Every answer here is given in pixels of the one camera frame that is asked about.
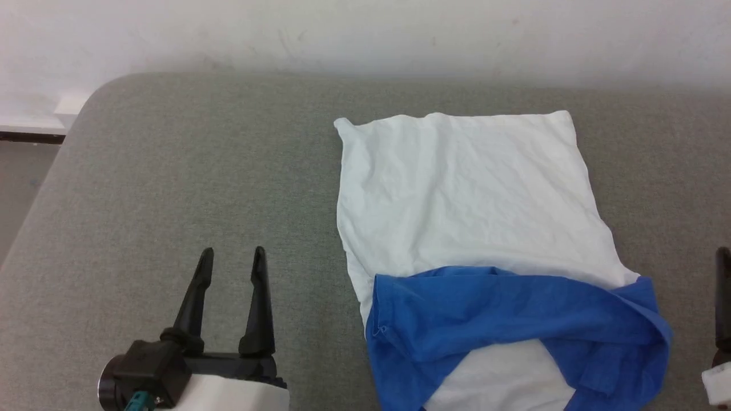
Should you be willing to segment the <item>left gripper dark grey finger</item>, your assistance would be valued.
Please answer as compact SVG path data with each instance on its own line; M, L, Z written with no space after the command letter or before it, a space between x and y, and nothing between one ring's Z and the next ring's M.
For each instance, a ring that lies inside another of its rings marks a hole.
M246 332L239 341L238 353L241 357L272 356L276 352L276 339L266 250L261 245L254 250L250 280L253 285L251 304Z
M204 351L204 341L201 338L204 295L211 285L214 256L211 247L203 250L173 326L165 328L161 333L162 341L173 341L185 353Z

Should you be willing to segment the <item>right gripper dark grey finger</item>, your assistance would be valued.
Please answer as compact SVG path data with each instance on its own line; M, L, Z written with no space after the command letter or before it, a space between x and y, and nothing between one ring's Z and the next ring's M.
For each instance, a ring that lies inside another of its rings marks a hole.
M716 250L715 337L716 348L731 353L731 249Z

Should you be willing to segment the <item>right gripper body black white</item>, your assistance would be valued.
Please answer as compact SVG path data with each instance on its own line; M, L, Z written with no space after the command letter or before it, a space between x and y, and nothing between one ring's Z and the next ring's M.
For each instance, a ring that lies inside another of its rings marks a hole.
M731 351L718 349L701 380L710 406L731 408Z

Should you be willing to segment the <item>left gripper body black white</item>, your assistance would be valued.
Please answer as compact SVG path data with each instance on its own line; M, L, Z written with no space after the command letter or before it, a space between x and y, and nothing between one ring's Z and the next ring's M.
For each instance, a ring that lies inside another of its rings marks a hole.
M186 357L191 377L166 411L290 411L290 391L270 353Z

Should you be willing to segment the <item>blue and white t-shirt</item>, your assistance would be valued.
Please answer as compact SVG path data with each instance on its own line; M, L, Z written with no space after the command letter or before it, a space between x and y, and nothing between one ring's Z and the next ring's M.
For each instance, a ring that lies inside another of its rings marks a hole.
M337 227L382 411L641 411L673 333L569 112L334 123Z

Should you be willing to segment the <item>grey fabric sofa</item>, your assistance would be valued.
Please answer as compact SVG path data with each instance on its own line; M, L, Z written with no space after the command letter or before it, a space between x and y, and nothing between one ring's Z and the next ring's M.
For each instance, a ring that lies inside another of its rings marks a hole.
M568 110L622 262L673 328L648 411L709 411L714 253L731 245L731 97L236 74L136 74L81 110L0 268L0 411L101 411L99 375L174 323L214 248L203 336L237 350L266 249L276 362L301 411L377 411L336 228L334 120Z

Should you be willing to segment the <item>white wall baseboard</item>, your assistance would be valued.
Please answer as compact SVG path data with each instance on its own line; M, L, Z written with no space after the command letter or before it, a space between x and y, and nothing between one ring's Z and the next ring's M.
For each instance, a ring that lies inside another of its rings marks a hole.
M0 141L62 144L90 96L88 91L66 92L37 114L24 110L10 115L0 105Z

